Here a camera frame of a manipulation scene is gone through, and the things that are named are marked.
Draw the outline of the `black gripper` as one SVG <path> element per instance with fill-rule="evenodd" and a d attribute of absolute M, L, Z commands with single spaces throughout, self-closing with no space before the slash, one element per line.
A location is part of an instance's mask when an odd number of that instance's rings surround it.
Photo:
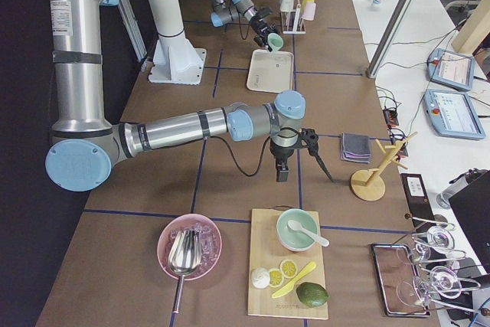
<path fill-rule="evenodd" d="M 253 40 L 257 45 L 267 51 L 272 51 L 273 49 L 269 45 L 269 34 L 280 35 L 280 30 L 275 25 L 269 25 L 258 14 L 250 19 L 250 27 L 256 32 Z"/>
<path fill-rule="evenodd" d="M 278 133 L 272 136 L 269 150 L 276 160 L 276 181 L 287 182 L 289 177 L 288 158 L 293 154 L 296 143 L 298 142 L 297 133 Z M 320 169 L 326 174 L 328 180 L 335 183 L 331 173 L 319 153 L 313 149 L 309 150 L 309 155 L 318 163 Z"/>

